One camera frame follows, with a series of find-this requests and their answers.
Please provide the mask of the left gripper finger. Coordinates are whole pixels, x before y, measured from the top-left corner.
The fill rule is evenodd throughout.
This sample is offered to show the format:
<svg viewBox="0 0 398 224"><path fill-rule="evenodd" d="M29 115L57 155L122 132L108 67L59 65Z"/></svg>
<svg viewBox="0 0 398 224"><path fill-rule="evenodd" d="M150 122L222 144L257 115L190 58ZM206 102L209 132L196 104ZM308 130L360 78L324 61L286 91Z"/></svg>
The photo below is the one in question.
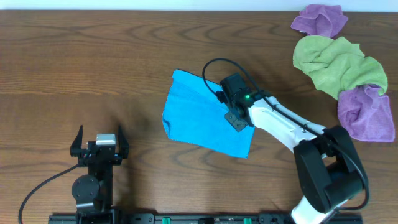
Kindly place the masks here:
<svg viewBox="0 0 398 224"><path fill-rule="evenodd" d="M123 159L127 159L129 155L129 143L123 133L122 127L118 128L118 144L119 144L119 155Z"/></svg>
<svg viewBox="0 0 398 224"><path fill-rule="evenodd" d="M81 150L81 145L82 145L82 140L83 140L83 126L81 125L78 130L78 134L76 138L73 140L70 149L71 150Z"/></svg>

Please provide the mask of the blue microfibre cloth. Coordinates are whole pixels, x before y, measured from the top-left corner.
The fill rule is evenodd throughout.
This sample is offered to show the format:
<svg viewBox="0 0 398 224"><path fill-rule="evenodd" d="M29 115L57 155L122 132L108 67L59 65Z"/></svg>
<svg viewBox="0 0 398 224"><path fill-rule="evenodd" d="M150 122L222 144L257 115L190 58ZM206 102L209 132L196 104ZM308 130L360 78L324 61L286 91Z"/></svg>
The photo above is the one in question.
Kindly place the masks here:
<svg viewBox="0 0 398 224"><path fill-rule="evenodd" d="M229 111L212 91L221 87L183 70L175 70L162 114L167 137L231 157L247 158L254 128L236 131L225 119Z"/></svg>

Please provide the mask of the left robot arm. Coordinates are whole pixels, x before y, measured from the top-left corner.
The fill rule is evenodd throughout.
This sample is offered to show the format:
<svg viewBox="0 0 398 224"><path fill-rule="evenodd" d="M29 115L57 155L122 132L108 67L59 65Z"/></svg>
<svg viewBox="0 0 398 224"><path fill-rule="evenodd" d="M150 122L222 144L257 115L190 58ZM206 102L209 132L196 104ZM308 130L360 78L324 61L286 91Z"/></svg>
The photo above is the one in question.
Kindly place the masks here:
<svg viewBox="0 0 398 224"><path fill-rule="evenodd" d="M129 143L121 128L117 134L98 134L82 148L83 128L70 146L70 155L78 159L78 167L86 167L88 173L73 183L72 196L77 212L82 215L105 213L113 204L113 167L128 158Z"/></svg>

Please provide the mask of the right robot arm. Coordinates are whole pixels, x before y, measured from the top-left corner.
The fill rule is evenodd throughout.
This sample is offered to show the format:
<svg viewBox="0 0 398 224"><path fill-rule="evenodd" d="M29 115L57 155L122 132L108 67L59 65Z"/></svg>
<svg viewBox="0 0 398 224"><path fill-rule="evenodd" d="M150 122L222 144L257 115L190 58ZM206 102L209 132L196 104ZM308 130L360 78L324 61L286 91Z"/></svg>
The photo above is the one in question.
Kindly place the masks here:
<svg viewBox="0 0 398 224"><path fill-rule="evenodd" d="M226 119L236 130L246 126L263 129L292 151L303 193L291 211L294 223L327 223L344 204L363 192L369 202L369 182L354 144L345 128L314 124L281 105L273 96L248 88L234 93L217 91L227 105Z"/></svg>

